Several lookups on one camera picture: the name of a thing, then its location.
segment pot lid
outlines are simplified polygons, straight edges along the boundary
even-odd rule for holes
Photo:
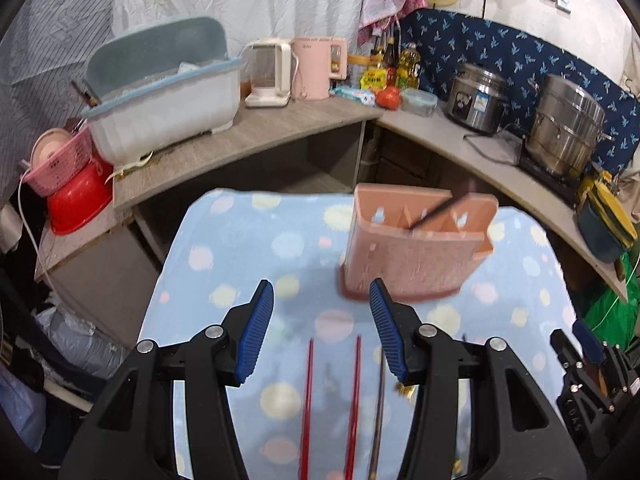
[[[542,91],[551,92],[559,98],[571,102],[575,107],[593,119],[596,124],[602,124],[604,120],[604,110],[599,102],[584,88],[573,81],[569,81],[561,75],[547,74]]]
[[[506,83],[504,78],[502,78],[498,74],[494,72],[490,72],[489,70],[486,70],[481,66],[474,65],[473,63],[463,63],[462,65],[460,65],[460,68],[458,69],[458,71],[460,72],[460,74],[467,72],[469,73],[469,75],[473,75],[485,80],[489,79],[492,82],[498,83],[500,85],[503,85]]]

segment plastic food container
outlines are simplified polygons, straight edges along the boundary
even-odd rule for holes
[[[354,88],[360,88],[360,79],[368,66],[369,56],[349,54],[347,56],[347,84]]]
[[[225,58],[222,26],[204,17],[101,46],[87,61],[85,79],[102,104],[82,116],[102,158],[122,168],[174,142],[231,127],[240,104],[241,59]]]
[[[438,106],[438,98],[429,92],[407,88],[400,93],[400,109],[411,114],[429,117]]]
[[[340,277],[345,296],[366,298],[375,278],[397,301],[450,296],[494,252],[486,232],[498,210],[494,196],[470,194],[412,232],[406,227],[449,191],[359,184],[354,197]]]

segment condiment bottle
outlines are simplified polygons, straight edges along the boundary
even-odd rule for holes
[[[362,74],[360,88],[379,92],[386,87],[386,63],[381,52],[371,56],[369,67]]]
[[[420,54],[418,54],[415,47],[415,43],[410,43],[409,47],[400,54],[398,75],[396,76],[396,86],[400,89],[418,88]]]
[[[386,63],[386,84],[388,86],[395,85],[398,54],[396,53],[396,40],[393,36],[386,40],[385,57],[383,59]]]

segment tomato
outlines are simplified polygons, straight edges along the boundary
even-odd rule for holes
[[[387,110],[398,110],[400,107],[400,89],[396,86],[387,86],[376,95],[376,104]]]

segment green plastic bag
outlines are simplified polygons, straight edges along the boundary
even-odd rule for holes
[[[632,275],[633,268],[628,254],[622,256],[622,263],[627,279],[631,276],[626,284],[629,302],[625,303],[607,287],[607,290],[588,309],[584,322],[600,341],[606,341],[611,345],[618,344],[624,351],[634,337],[640,289],[638,280]]]

